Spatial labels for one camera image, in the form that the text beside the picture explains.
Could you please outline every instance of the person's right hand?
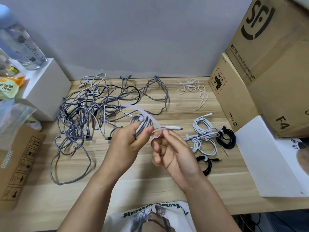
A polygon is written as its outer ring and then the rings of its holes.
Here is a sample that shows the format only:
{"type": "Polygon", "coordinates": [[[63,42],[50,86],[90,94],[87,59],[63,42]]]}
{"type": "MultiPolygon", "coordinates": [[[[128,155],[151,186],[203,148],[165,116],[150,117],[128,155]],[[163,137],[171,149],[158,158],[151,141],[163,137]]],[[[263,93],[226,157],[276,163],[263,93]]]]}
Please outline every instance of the person's right hand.
{"type": "Polygon", "coordinates": [[[184,193],[204,178],[190,146],[174,131],[163,130],[161,137],[152,140],[151,146],[152,162],[164,166],[184,193]]]}

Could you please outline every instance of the wooden table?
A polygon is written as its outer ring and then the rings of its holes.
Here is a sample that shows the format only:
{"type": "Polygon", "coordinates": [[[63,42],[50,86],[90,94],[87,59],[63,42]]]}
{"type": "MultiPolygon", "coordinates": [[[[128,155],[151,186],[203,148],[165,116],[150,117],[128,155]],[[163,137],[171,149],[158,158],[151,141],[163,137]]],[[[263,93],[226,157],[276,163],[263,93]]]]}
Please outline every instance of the wooden table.
{"type": "MultiPolygon", "coordinates": [[[[175,125],[183,127],[178,133],[185,137],[195,134],[193,119],[207,113],[213,113],[207,119],[214,127],[222,128],[230,125],[214,95],[208,78],[199,78],[201,84],[206,87],[209,95],[204,106],[195,111],[201,102],[199,92],[186,92],[183,95],[177,93],[179,86],[172,86],[173,78],[162,79],[168,86],[169,103],[167,109],[161,115],[155,116],[161,125],[175,125]]],[[[129,85],[137,88],[145,86],[148,79],[130,79],[129,85]]],[[[78,90],[79,81],[72,81],[71,91],[78,90]]],[[[112,79],[108,83],[121,86],[121,80],[112,79]]],[[[164,92],[158,84],[152,85],[147,92],[155,98],[164,96],[164,92]]],[[[138,105],[146,110],[159,111],[163,102],[152,101],[143,97],[138,105]]],[[[130,118],[123,118],[118,124],[128,124],[130,118]]],[[[111,127],[107,125],[107,135],[111,127]]],[[[98,131],[91,141],[86,141],[84,147],[88,150],[92,160],[92,171],[76,183],[58,186],[55,185],[49,175],[49,164],[56,154],[53,144],[58,135],[56,122],[43,123],[43,132],[47,134],[41,151],[37,154],[36,163],[29,175],[26,186],[19,199],[16,209],[8,214],[0,214],[0,231],[38,231],[57,229],[75,200],[78,198],[94,170],[102,163],[108,141],[98,131]]],[[[222,162],[213,163],[213,168],[208,177],[218,191],[223,202],[231,214],[255,213],[267,211],[291,210],[309,208],[309,199],[306,198],[262,198],[260,197],[253,179],[243,161],[243,158],[235,147],[229,150],[227,156],[218,146],[217,156],[222,162]]],[[[205,151],[212,151],[210,143],[203,143],[205,151]]],[[[73,157],[64,158],[58,163],[57,174],[60,181],[72,180],[81,175],[88,165],[84,152],[80,149],[73,157]]],[[[133,166],[121,177],[116,184],[108,208],[108,214],[125,211],[154,202],[171,200],[186,200],[184,194],[177,185],[160,167],[151,162],[151,146],[148,143],[139,152],[133,166]]]]}

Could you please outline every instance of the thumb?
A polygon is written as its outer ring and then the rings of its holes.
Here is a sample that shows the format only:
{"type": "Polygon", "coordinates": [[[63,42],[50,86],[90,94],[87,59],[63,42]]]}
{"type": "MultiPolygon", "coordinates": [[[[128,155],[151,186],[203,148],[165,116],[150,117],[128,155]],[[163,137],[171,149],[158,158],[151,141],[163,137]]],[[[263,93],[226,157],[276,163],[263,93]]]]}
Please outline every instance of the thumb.
{"type": "Polygon", "coordinates": [[[133,146],[138,150],[141,149],[149,141],[150,135],[155,128],[153,126],[145,128],[137,139],[133,142],[133,146]]]}
{"type": "Polygon", "coordinates": [[[172,147],[176,150],[176,152],[181,153],[184,148],[188,148],[185,144],[182,143],[178,138],[174,135],[170,134],[169,130],[163,130],[164,138],[172,145],[172,147]]]}

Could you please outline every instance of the blue bottle cap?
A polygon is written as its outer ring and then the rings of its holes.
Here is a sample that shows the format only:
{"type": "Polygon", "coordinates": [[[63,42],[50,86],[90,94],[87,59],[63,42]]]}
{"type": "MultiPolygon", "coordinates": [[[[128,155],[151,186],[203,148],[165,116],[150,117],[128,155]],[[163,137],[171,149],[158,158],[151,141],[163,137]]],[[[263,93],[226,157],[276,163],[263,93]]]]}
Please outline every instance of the blue bottle cap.
{"type": "Polygon", "coordinates": [[[17,20],[11,10],[7,6],[0,4],[0,28],[8,28],[16,23],[17,20]]]}

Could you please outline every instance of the person's left hand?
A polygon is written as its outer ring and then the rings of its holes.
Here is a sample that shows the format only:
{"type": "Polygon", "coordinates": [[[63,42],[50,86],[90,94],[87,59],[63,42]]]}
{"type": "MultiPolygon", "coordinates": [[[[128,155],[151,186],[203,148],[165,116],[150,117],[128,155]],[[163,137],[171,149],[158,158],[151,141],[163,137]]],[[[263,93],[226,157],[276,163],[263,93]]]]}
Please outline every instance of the person's left hand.
{"type": "Polygon", "coordinates": [[[118,180],[134,163],[139,150],[149,141],[154,127],[145,128],[135,139],[140,122],[134,122],[113,132],[112,140],[101,165],[104,171],[118,180]]]}

